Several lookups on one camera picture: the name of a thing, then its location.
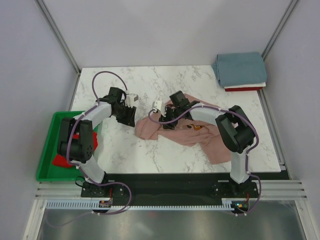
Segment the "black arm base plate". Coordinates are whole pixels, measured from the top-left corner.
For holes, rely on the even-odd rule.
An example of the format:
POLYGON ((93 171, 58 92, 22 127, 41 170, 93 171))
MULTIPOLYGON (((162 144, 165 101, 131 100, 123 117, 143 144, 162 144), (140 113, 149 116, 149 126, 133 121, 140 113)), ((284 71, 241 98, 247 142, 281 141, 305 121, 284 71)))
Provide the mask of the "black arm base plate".
POLYGON ((135 173, 105 175, 101 183, 87 183, 84 188, 93 191, 109 190, 118 182, 137 194, 213 194, 215 198, 256 198, 258 187, 249 177, 236 183, 227 173, 135 173))

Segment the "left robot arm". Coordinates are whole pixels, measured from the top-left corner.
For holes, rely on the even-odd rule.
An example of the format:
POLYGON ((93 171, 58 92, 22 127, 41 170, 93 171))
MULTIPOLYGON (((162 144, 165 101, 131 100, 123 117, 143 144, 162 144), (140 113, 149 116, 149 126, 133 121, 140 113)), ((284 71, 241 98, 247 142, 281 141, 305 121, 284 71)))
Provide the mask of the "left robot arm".
POLYGON ((137 94, 111 87, 108 95, 97 98, 90 109, 61 120, 57 153, 82 172, 85 180, 93 184, 92 191, 99 197, 109 193, 110 185, 106 182, 107 174, 94 156, 94 128, 110 117, 115 117, 120 124, 135 127, 137 108, 134 103, 138 99, 137 94))

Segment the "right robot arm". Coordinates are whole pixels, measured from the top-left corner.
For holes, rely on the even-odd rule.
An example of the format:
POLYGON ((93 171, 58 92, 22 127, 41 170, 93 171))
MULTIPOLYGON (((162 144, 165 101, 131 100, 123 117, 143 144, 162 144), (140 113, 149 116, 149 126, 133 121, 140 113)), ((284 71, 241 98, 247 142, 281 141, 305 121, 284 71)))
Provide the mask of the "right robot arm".
POLYGON ((234 105, 229 109, 188 100, 182 91, 170 96, 171 104, 155 101, 152 111, 160 113, 159 122, 164 129, 173 129, 180 119, 201 121, 217 127, 224 146, 231 152, 229 191, 235 197, 247 191, 250 178, 249 152, 259 143, 256 129, 243 109, 234 105))

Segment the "pink printed t-shirt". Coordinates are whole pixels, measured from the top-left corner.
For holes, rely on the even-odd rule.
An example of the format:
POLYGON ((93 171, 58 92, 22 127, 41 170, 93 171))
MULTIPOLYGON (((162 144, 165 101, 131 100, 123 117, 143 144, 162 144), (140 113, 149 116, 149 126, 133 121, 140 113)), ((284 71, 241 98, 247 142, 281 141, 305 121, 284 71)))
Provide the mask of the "pink printed t-shirt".
POLYGON ((162 136, 171 143, 193 147, 199 144, 212 165, 231 160, 231 152, 224 145, 218 127, 199 120, 179 119, 174 129, 164 129, 162 124, 145 117, 135 124, 134 135, 142 140, 156 141, 162 136))

